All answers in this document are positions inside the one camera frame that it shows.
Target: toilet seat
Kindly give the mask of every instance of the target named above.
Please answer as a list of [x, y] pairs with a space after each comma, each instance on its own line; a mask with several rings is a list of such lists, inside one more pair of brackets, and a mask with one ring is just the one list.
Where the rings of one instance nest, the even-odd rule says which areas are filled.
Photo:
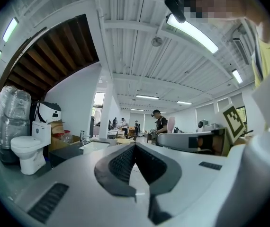
[[27, 153], [42, 147], [41, 141], [33, 136], [19, 136], [11, 140], [11, 149], [16, 153]]

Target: yellow shirt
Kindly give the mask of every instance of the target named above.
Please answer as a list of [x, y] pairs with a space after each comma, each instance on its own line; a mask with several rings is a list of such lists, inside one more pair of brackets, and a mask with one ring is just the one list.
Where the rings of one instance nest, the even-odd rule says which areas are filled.
[[[263, 79], [270, 74], [270, 42], [265, 43], [261, 39], [259, 39], [259, 47], [260, 47], [260, 54], [261, 54], [261, 69], [263, 74]], [[255, 61], [252, 61], [253, 71], [255, 75], [255, 85], [259, 87], [261, 81], [256, 71]]]

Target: pink chair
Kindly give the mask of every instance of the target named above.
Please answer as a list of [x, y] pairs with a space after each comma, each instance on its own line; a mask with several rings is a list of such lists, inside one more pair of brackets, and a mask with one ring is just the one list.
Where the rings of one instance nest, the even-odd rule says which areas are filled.
[[169, 121], [168, 121], [168, 134], [172, 134], [172, 131], [174, 129], [175, 126], [175, 117], [170, 117]]

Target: toilet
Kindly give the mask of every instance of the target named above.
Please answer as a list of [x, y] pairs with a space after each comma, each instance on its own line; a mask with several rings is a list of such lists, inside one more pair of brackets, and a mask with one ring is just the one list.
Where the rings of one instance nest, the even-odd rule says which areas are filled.
[[45, 165], [44, 147], [51, 144], [51, 125], [33, 121], [32, 136], [11, 140], [11, 149], [19, 157], [21, 172], [32, 175]]

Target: plastic-wrapped object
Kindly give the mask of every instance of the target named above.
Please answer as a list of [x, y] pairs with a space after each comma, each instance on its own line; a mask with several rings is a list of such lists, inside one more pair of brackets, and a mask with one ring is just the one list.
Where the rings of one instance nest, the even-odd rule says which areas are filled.
[[16, 164], [19, 163], [18, 156], [11, 149], [2, 149], [0, 146], [0, 160], [4, 164]]
[[0, 146], [1, 144], [1, 128], [2, 128], [2, 116], [4, 115], [4, 110], [7, 105], [10, 92], [16, 90], [15, 87], [4, 87], [0, 92]]
[[1, 147], [11, 149], [11, 139], [30, 135], [30, 120], [11, 119], [2, 117]]
[[73, 143], [73, 136], [72, 136], [71, 132], [64, 131], [64, 135], [61, 136], [61, 140], [66, 142], [66, 143], [72, 144]]
[[13, 88], [9, 92], [4, 114], [8, 118], [28, 120], [30, 117], [31, 96], [28, 92]]

